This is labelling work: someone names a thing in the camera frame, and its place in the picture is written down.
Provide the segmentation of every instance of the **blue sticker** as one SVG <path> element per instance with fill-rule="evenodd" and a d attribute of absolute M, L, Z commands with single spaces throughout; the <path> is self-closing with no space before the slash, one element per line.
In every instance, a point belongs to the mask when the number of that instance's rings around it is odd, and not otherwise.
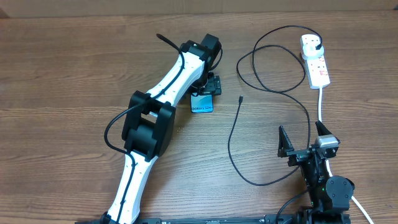
<path fill-rule="evenodd" d="M 191 95 L 192 113 L 211 113 L 213 112 L 213 96 L 192 96 Z"/>

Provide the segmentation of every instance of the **black wire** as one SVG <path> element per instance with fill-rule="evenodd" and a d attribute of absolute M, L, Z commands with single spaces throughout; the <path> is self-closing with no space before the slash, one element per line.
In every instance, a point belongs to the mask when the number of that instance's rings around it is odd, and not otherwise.
<path fill-rule="evenodd" d="M 314 158 L 315 159 L 315 167 L 317 168 L 317 181 L 315 182 L 315 185 L 318 185 L 320 172 L 319 172 L 318 156 L 317 156 L 317 152 L 316 151 L 313 153 L 313 156 L 315 156 L 315 158 Z"/>
<path fill-rule="evenodd" d="M 257 47 L 257 44 L 258 44 L 265 36 L 267 36 L 268 34 L 270 34 L 270 33 L 272 33 L 272 32 L 275 32 L 275 31 L 277 31 L 277 30 L 280 30 L 280 29 L 288 28 L 288 27 L 298 27 L 298 28 L 303 28 L 303 29 L 310 30 L 310 31 L 314 32 L 317 36 L 319 36 L 319 39 L 320 39 L 320 44 L 317 46 L 317 49 L 320 49 L 320 47 L 322 46 L 322 37 L 321 37 L 317 32 L 315 32 L 313 29 L 311 29 L 311 28 L 304 27 L 304 26 L 298 26 L 298 25 L 289 25 L 289 26 L 279 27 L 279 28 L 276 28 L 276 29 L 274 29 L 274 30 L 272 30 L 272 31 L 270 31 L 270 32 L 268 32 L 268 33 L 266 33 L 266 34 L 264 34 L 262 37 L 260 37 L 260 39 L 256 42 L 256 44 L 254 44 L 253 50 L 252 50 L 251 52 L 247 53 L 246 55 L 244 55 L 243 57 L 241 57 L 241 58 L 238 60 L 238 62 L 236 63 L 236 72 L 238 73 L 238 75 L 239 75 L 239 77 L 242 79 L 242 81 L 243 81 L 245 84 L 247 84 L 248 86 L 250 86 L 251 88 L 254 88 L 254 89 L 256 89 L 256 90 L 261 90 L 261 91 L 266 91 L 266 92 L 271 92 L 271 93 L 277 93 L 277 94 L 284 95 L 284 96 L 286 96 L 286 97 L 288 97 L 288 98 L 294 100 L 296 103 L 298 103 L 298 104 L 303 108 L 303 110 L 304 110 L 304 112 L 305 112 L 305 115 L 307 116 L 307 121 L 308 121 L 308 139 L 307 139 L 307 148 L 308 148 L 308 147 L 310 146 L 310 138 L 311 138 L 310 115 L 309 115 L 307 109 L 304 107 L 304 105 L 301 104 L 301 102 L 299 102 L 298 100 L 296 100 L 293 96 L 290 96 L 290 95 L 286 94 L 286 92 L 291 91 L 291 90 L 294 90 L 295 88 L 297 88 L 297 87 L 305 80 L 306 71 L 305 71 L 304 64 L 301 62 L 301 60 L 300 60 L 292 51 L 290 51 L 289 49 L 285 48 L 284 46 L 272 44 L 272 45 L 265 45 L 265 46 L 256 48 L 256 47 Z M 295 86 L 293 86 L 292 88 L 289 88 L 289 89 L 287 89 L 287 90 L 282 90 L 282 91 L 276 91 L 276 90 L 272 90 L 272 89 L 266 87 L 266 86 L 263 84 L 263 82 L 260 80 L 260 77 L 259 77 L 259 75 L 258 75 L 258 73 L 257 73 L 257 71 L 256 71 L 256 66 L 255 66 L 255 63 L 254 63 L 254 53 L 255 53 L 256 51 L 258 51 L 258 50 L 261 50 L 261 49 L 264 49 L 264 48 L 267 48 L 267 47 L 278 47 L 278 48 L 282 48 L 282 49 L 286 50 L 286 51 L 287 51 L 289 54 L 291 54 L 291 55 L 296 59 L 296 61 L 298 61 L 299 64 L 301 65 L 301 68 L 303 69 L 303 78 L 302 78 Z M 240 63 L 244 58 L 246 58 L 248 55 L 250 55 L 250 54 L 252 54 L 252 67 L 253 67 L 253 72 L 254 72 L 254 74 L 255 74 L 255 76 L 256 76 L 258 82 L 259 82 L 259 83 L 261 84 L 261 86 L 263 87 L 263 89 L 262 89 L 262 88 L 255 87 L 254 85 L 248 83 L 248 82 L 242 77 L 242 75 L 241 75 L 240 72 L 239 72 L 239 63 Z M 235 128 L 235 124 L 236 124 L 236 120 L 237 120 L 237 118 L 238 118 L 238 114 L 239 114 L 239 109 L 240 109 L 240 107 L 241 107 L 241 101 L 239 101 L 238 111 L 236 112 L 235 121 L 234 121 L 232 130 L 231 130 L 231 134 L 229 135 L 229 139 L 228 139 L 228 154 L 229 154 L 229 158 L 230 158 L 231 163 L 232 163 L 233 167 L 235 168 L 236 172 L 242 177 L 242 179 L 243 179 L 244 181 L 246 181 L 246 182 L 249 183 L 249 184 L 255 185 L 255 186 L 267 186 L 267 185 L 270 185 L 270 184 L 274 184 L 274 183 L 276 183 L 276 182 L 278 182 L 278 181 L 281 181 L 281 180 L 285 179 L 286 177 L 292 175 L 297 169 L 299 169 L 299 167 L 296 167 L 292 172 L 286 174 L 285 176 L 283 176 L 283 177 L 281 177 L 281 178 L 279 178 L 279 179 L 277 179 L 277 180 L 274 180 L 274 181 L 272 181 L 272 182 L 265 183 L 265 184 L 257 184 L 257 183 L 251 182 L 251 181 L 247 180 L 247 179 L 242 175 L 242 173 L 240 173 L 240 171 L 238 170 L 238 168 L 235 166 L 235 163 L 234 163 L 234 161 L 233 161 L 233 159 L 232 159 L 232 156 L 231 156 L 231 151 L 230 151 L 230 149 L 229 149 L 230 140 L 231 140 L 231 137 L 232 137 L 232 133 L 233 133 L 233 131 L 234 131 L 234 128 Z"/>
<path fill-rule="evenodd" d="M 276 182 L 278 182 L 278 181 L 281 181 L 281 180 L 285 179 L 286 177 L 290 176 L 291 174 L 293 174 L 299 167 L 296 167 L 292 172 L 288 173 L 287 175 L 285 175 L 285 176 L 283 176 L 283 177 L 281 177 L 281 178 L 279 178 L 279 179 L 277 179 L 277 180 L 274 180 L 274 181 L 271 181 L 271 182 L 265 183 L 265 184 L 256 184 L 256 183 L 254 183 L 254 182 L 251 182 L 250 180 L 247 180 L 247 179 L 240 173 L 240 171 L 238 170 L 238 168 L 236 167 L 236 165 L 235 165 L 235 163 L 234 163 L 234 161 L 233 161 L 233 159 L 232 159 L 231 149 L 229 148 L 229 145 L 230 145 L 230 142 L 231 142 L 232 133 L 233 133 L 234 128 L 235 128 L 236 120 L 238 119 L 239 110 L 241 109 L 241 104 L 242 104 L 242 101 L 240 100 L 240 101 L 239 101 L 238 110 L 236 111 L 235 121 L 234 121 L 234 124 L 233 124 L 233 126 L 232 126 L 231 134 L 229 134 L 229 138 L 228 138 L 228 154 L 229 154 L 229 159 L 231 159 L 232 166 L 235 168 L 236 172 L 242 177 L 242 179 L 243 179 L 244 181 L 246 181 L 247 183 L 249 183 L 249 184 L 251 184 L 251 185 L 254 185 L 254 186 L 267 186 L 267 185 L 271 185 L 271 184 L 274 184 L 274 183 L 276 183 Z"/>
<path fill-rule="evenodd" d="M 282 211 L 286 208 L 286 206 L 288 206 L 290 203 L 294 202 L 296 199 L 300 198 L 301 196 L 305 195 L 305 193 L 307 193 L 308 191 L 310 191 L 312 188 L 308 188 L 306 190 L 304 190 L 303 192 L 299 193 L 298 195 L 292 197 L 292 199 L 288 200 L 278 211 L 278 213 L 276 214 L 275 217 L 275 224 L 278 224 L 279 222 L 279 216 L 282 213 Z"/>
<path fill-rule="evenodd" d="M 210 71 L 216 69 L 216 67 L 218 66 L 219 62 L 221 61 L 221 58 L 223 57 L 223 49 L 220 49 L 220 51 L 221 51 L 220 52 L 220 58 L 218 59 L 217 63 L 210 68 Z"/>
<path fill-rule="evenodd" d="M 123 149 L 120 149 L 120 148 L 118 148 L 118 147 L 112 145 L 112 144 L 109 142 L 109 140 L 108 140 L 109 129 L 111 128 L 111 126 L 112 126 L 118 119 L 120 119 L 121 117 L 123 117 L 125 114 L 128 114 L 128 112 L 130 112 L 130 111 L 132 111 L 132 110 L 134 110 L 134 109 L 137 109 L 137 108 L 139 108 L 139 107 L 141 107 L 141 106 L 144 106 L 144 105 L 148 104 L 148 102 L 150 102 L 150 100 L 156 99 L 156 98 L 158 98 L 159 96 L 163 95 L 163 94 L 166 92 L 166 90 L 169 89 L 170 86 L 173 85 L 173 83 L 176 81 L 176 79 L 180 76 L 180 74 L 182 73 L 182 70 L 184 69 L 184 65 L 185 65 L 184 55 L 182 54 L 182 51 L 179 49 L 179 47 L 177 47 L 173 42 L 171 42 L 169 39 L 167 39 L 166 37 L 164 37 L 164 36 L 161 35 L 161 34 L 156 34 L 156 36 L 157 36 L 160 40 L 163 40 L 164 42 L 166 42 L 167 44 L 169 44 L 170 46 L 172 46 L 174 49 L 176 49 L 176 50 L 178 51 L 178 53 L 180 54 L 181 59 L 182 59 L 182 64 L 181 64 L 180 70 L 178 71 L 178 73 L 176 74 L 176 76 L 173 78 L 173 80 L 172 80 L 169 84 L 167 84 L 167 86 L 166 86 L 165 88 L 163 88 L 157 95 L 155 95 L 154 97 L 151 97 L 151 98 L 147 99 L 146 101 L 144 101 L 144 102 L 142 102 L 142 103 L 139 103 L 139 104 L 137 104 L 137 105 L 134 105 L 134 106 L 132 106 L 131 108 L 129 108 L 129 109 L 127 109 L 127 110 L 124 110 L 122 113 L 119 113 L 116 117 L 114 117 L 114 118 L 111 120 L 111 122 L 109 122 L 109 124 L 108 124 L 107 127 L 105 128 L 105 132 L 104 132 L 104 140 L 105 140 L 106 145 L 109 146 L 111 149 L 114 149 L 114 150 L 116 150 L 116 151 L 118 151 L 118 152 L 124 153 L 125 155 L 129 156 L 129 157 L 131 158 L 131 161 L 132 161 L 132 164 L 131 164 L 131 173 L 130 173 L 130 176 L 129 176 L 129 180 L 128 180 L 128 182 L 127 182 L 126 188 L 124 189 L 123 197 L 122 197 L 122 200 L 121 200 L 121 202 L 120 202 L 121 206 L 120 206 L 120 209 L 119 209 L 118 218 L 117 218 L 117 220 L 116 220 L 116 223 L 117 223 L 117 224 L 119 224 L 119 219 L 120 219 L 120 216 L 121 216 L 121 213 L 122 213 L 123 205 L 124 205 L 124 203 L 125 203 L 125 198 L 126 198 L 127 190 L 128 190 L 128 188 L 129 188 L 129 186 L 130 186 L 131 179 L 132 179 L 132 175 L 133 175 L 133 173 L 134 173 L 134 169 L 135 169 L 135 166 L 136 166 L 136 162 L 135 162 L 133 156 L 132 156 L 130 153 L 128 153 L 127 151 L 125 151 L 125 150 L 123 150 Z"/>
<path fill-rule="evenodd" d="M 134 161 L 134 158 L 132 157 L 132 155 L 128 154 L 128 153 L 126 153 L 126 155 L 131 158 L 131 173 L 130 173 L 129 181 L 127 182 L 126 188 L 124 189 L 122 200 L 120 201 L 120 208 L 119 208 L 118 218 L 116 219 L 116 224 L 119 224 L 120 216 L 122 215 L 123 205 L 126 202 L 127 190 L 130 186 L 132 174 L 134 173 L 134 169 L 136 168 L 136 164 L 135 164 L 135 161 Z"/>

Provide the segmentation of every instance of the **wood grain surface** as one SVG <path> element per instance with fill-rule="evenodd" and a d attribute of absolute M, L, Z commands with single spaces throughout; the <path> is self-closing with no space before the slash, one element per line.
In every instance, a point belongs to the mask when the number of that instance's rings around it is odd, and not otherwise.
<path fill-rule="evenodd" d="M 177 108 L 174 135 L 150 173 L 143 217 L 256 217 L 276 213 L 305 186 L 294 175 L 268 187 L 245 183 L 227 153 L 251 181 L 268 182 L 292 170 L 277 157 L 278 126 L 296 148 L 306 145 L 307 121 L 292 100 L 253 90 L 235 66 L 267 31 L 309 26 L 324 40 L 331 85 L 323 120 L 341 140 L 332 171 L 351 179 L 356 198 L 376 223 L 398 223 L 398 13 L 396 11 L 209 14 L 0 20 L 0 223 L 73 223 L 99 218 L 116 195 L 124 157 L 107 148 L 103 131 L 126 109 L 136 90 L 153 87 L 175 63 L 177 45 L 220 38 L 224 57 L 215 70 L 223 94 L 215 111 L 191 114 L 189 99 Z M 296 54 L 305 30 L 280 30 L 261 44 L 284 45 Z M 256 83 L 249 64 L 244 77 Z M 294 86 L 303 75 L 286 52 L 256 57 L 266 85 Z M 317 136 L 318 92 L 307 79 L 290 94 L 308 109 L 311 142 Z M 110 132 L 122 146 L 123 121 Z M 308 197 L 285 213 L 308 205 Z M 353 223 L 366 223 L 351 203 Z"/>
<path fill-rule="evenodd" d="M 393 10 L 398 0 L 0 0 L 11 18 Z"/>

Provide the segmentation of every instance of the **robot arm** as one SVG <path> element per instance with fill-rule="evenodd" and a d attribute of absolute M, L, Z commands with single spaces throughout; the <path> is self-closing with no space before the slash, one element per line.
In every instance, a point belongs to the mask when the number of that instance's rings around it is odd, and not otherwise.
<path fill-rule="evenodd" d="M 191 93 L 208 83 L 208 73 L 221 50 L 217 37 L 207 34 L 200 44 L 189 40 L 182 44 L 181 51 L 185 59 L 184 69 L 163 95 L 158 95 L 177 75 L 182 66 L 181 55 L 166 76 L 147 93 L 136 91 L 132 95 L 129 108 L 148 101 L 126 115 L 122 131 L 127 150 L 124 171 L 116 198 L 99 221 L 108 223 L 134 223 L 140 212 L 142 193 L 152 166 L 165 152 L 171 140 L 175 107 L 187 92 Z M 141 117 L 151 114 L 157 117 L 152 123 Z"/>

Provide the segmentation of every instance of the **extension socket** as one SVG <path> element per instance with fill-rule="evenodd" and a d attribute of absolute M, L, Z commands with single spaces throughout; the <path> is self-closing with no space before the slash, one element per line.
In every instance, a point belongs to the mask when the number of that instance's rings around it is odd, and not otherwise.
<path fill-rule="evenodd" d="M 323 46 L 319 50 L 316 49 L 316 47 L 321 43 L 321 40 L 319 36 L 314 35 L 314 34 L 305 34 L 301 36 L 300 39 L 300 44 L 301 44 L 301 55 L 304 58 L 304 60 L 311 60 L 311 59 L 317 59 L 320 58 L 323 53 L 325 52 L 325 49 Z"/>
<path fill-rule="evenodd" d="M 300 43 L 302 46 L 301 55 L 305 61 L 305 70 L 308 75 L 310 88 L 319 89 L 329 85 L 330 79 L 328 69 L 323 56 L 325 49 L 323 46 L 320 50 L 315 49 L 315 47 L 320 43 L 319 36 L 305 34 L 301 36 Z"/>
<path fill-rule="evenodd" d="M 328 69 L 323 55 L 317 59 L 305 60 L 305 69 L 311 89 L 323 88 L 330 84 Z"/>

